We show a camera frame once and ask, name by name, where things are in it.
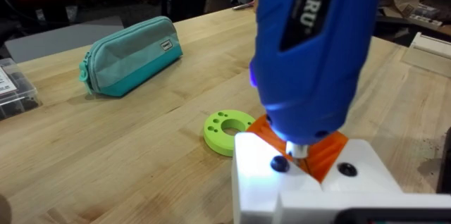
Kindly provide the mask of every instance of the wood grain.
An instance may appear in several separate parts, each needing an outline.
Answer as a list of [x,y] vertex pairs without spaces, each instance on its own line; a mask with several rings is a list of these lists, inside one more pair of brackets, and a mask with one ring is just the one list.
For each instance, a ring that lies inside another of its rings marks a hole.
[[[225,10],[176,23],[183,57],[122,99],[88,96],[78,82],[88,46],[21,63],[44,105],[0,122],[0,194],[13,223],[229,223],[231,159],[201,131],[221,109],[264,114],[248,80],[254,17]],[[406,191],[432,192],[450,80],[400,62],[404,51],[373,39],[341,130],[369,140]]]

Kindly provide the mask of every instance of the teal pencil case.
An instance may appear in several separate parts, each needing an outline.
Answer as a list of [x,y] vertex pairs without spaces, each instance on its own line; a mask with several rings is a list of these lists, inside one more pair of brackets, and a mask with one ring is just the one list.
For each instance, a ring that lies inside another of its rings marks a hole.
[[172,21],[159,16],[95,42],[80,63],[87,91],[121,97],[182,55]]

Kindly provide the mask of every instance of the green ring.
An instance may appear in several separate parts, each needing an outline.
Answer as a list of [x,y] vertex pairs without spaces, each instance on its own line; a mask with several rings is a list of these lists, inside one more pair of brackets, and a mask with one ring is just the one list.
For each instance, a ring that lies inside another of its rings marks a hole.
[[205,142],[216,153],[232,156],[234,137],[225,133],[223,129],[234,128],[244,132],[254,121],[253,117],[241,111],[223,110],[215,112],[205,120]]

